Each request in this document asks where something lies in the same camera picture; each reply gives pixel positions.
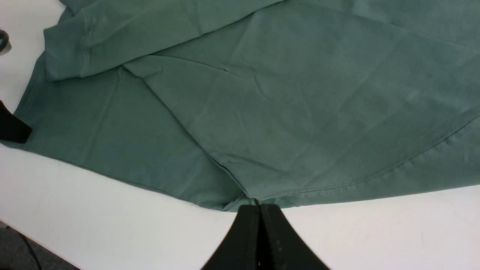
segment floor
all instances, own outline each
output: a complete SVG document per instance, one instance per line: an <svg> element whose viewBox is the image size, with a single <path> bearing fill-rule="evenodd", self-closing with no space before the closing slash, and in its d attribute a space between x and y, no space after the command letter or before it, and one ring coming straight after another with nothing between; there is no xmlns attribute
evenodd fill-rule
<svg viewBox="0 0 480 270"><path fill-rule="evenodd" d="M77 268L37 243L28 240L42 270L76 270ZM32 255L20 235L12 228L0 226L0 270L37 270Z"/></svg>

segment green fabric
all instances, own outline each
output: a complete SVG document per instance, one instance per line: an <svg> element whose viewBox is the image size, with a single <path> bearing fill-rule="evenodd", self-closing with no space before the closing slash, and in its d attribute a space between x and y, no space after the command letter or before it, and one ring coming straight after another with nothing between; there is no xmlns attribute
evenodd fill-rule
<svg viewBox="0 0 480 270"><path fill-rule="evenodd" d="M64 3L11 147L222 210L480 184L476 0Z"/></svg>

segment black object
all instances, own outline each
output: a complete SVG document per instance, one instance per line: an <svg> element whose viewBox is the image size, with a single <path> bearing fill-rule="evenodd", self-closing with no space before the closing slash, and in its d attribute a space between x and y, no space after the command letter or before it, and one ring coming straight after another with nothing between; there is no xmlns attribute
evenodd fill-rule
<svg viewBox="0 0 480 270"><path fill-rule="evenodd" d="M227 236L203 270L329 270L277 205L240 206Z"/></svg>
<svg viewBox="0 0 480 270"><path fill-rule="evenodd" d="M0 52L8 45L9 37L7 32L0 30Z"/></svg>
<svg viewBox="0 0 480 270"><path fill-rule="evenodd" d="M0 140L24 144L32 128L11 114L0 100Z"/></svg>
<svg viewBox="0 0 480 270"><path fill-rule="evenodd" d="M30 255L32 256L33 260L35 261L35 265L36 265L36 268L38 270L42 270L42 265L40 264L40 261L38 260L36 254L35 254L35 251L33 251L33 248L32 246L30 245L30 243L28 242L27 238L25 237L25 235L17 232L18 235L20 236L20 238L23 240L23 242L25 243L25 245L27 246L27 249L28 249L28 253L30 253Z"/></svg>

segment white table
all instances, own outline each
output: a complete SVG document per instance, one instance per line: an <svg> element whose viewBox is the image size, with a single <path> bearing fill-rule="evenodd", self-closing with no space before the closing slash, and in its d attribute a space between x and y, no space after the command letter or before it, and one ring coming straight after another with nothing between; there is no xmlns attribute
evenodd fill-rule
<svg viewBox="0 0 480 270"><path fill-rule="evenodd" d="M62 10L56 0L0 1L13 46L0 57L8 109ZM480 186L284 213L333 270L480 269ZM0 146L0 220L81 269L199 269L234 217Z"/></svg>

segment shirt sleeve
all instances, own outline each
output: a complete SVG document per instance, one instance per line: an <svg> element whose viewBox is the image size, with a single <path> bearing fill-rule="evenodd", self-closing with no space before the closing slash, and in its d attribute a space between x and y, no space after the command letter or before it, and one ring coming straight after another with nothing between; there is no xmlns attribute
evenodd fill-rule
<svg viewBox="0 0 480 270"><path fill-rule="evenodd" d="M215 31L283 0L98 0L45 29L50 80L87 77Z"/></svg>

